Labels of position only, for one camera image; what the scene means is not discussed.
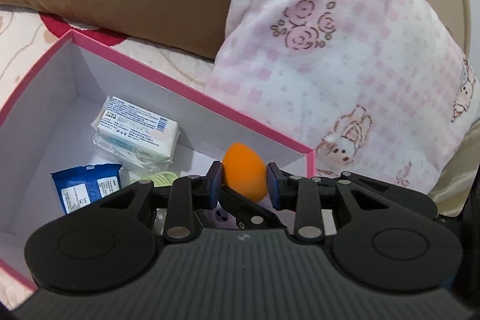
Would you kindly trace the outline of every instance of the pink checkered pattern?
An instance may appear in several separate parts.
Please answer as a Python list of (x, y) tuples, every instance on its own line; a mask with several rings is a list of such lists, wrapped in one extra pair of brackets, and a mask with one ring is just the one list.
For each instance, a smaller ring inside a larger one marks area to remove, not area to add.
[(226, 26), (205, 92), (316, 148), (319, 172), (426, 193), (475, 119), (425, 0), (232, 0)]

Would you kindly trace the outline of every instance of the orange egg-shaped object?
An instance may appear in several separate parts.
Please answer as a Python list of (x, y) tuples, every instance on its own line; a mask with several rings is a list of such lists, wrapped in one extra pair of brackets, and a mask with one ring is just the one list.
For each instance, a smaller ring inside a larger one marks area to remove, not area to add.
[(232, 144), (223, 158), (223, 184), (259, 202), (268, 193), (266, 166), (254, 151), (241, 143)]

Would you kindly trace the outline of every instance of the green yarn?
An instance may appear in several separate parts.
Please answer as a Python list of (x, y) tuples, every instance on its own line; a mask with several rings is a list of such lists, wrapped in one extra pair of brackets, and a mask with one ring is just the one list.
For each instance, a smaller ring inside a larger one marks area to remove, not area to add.
[(158, 174), (153, 174), (153, 175), (146, 176), (144, 178), (140, 178), (138, 180), (144, 179), (144, 180), (153, 181), (154, 186), (159, 187), (159, 186), (172, 186), (175, 179), (178, 179), (178, 178), (179, 176), (174, 172), (164, 171), (164, 172), (159, 172)]

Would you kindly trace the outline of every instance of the blue package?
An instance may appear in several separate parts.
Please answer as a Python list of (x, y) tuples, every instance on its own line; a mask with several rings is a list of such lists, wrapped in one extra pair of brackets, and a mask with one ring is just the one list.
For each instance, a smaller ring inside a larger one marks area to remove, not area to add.
[(121, 167), (121, 164), (96, 164), (51, 174), (65, 213), (69, 214), (120, 190)]

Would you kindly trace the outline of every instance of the pink box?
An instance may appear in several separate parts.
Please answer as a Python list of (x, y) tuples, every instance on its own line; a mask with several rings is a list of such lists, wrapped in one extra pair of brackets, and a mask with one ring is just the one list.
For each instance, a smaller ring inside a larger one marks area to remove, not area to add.
[(35, 288), (23, 259), (30, 234), (63, 215), (51, 172), (105, 163), (90, 126), (107, 96), (178, 122), (172, 171), (207, 172), (234, 142), (295, 175), (314, 176), (314, 151), (126, 55), (70, 31), (0, 109), (0, 267)]

